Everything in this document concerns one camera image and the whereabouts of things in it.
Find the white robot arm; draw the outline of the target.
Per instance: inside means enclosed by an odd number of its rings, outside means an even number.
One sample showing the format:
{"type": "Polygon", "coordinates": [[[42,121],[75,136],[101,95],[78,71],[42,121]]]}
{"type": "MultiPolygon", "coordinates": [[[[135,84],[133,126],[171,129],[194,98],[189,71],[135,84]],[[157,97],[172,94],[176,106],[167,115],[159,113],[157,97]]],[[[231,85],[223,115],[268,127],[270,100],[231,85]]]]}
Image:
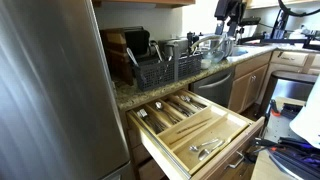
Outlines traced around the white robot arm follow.
{"type": "Polygon", "coordinates": [[[227,18],[230,18],[227,23],[229,26],[227,35],[234,37],[236,28],[243,17],[246,5],[247,3],[242,0],[218,0],[214,14],[218,20],[215,34],[221,35],[223,33],[225,21],[227,18]]]}

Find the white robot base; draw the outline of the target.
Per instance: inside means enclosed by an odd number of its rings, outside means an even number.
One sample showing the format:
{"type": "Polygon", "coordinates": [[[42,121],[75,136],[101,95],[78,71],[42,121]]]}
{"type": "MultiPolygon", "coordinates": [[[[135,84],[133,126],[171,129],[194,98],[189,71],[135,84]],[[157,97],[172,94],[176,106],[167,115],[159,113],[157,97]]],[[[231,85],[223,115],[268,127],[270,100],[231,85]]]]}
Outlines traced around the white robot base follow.
{"type": "Polygon", "coordinates": [[[313,147],[320,149],[320,76],[311,90],[306,105],[289,126],[313,147]]]}

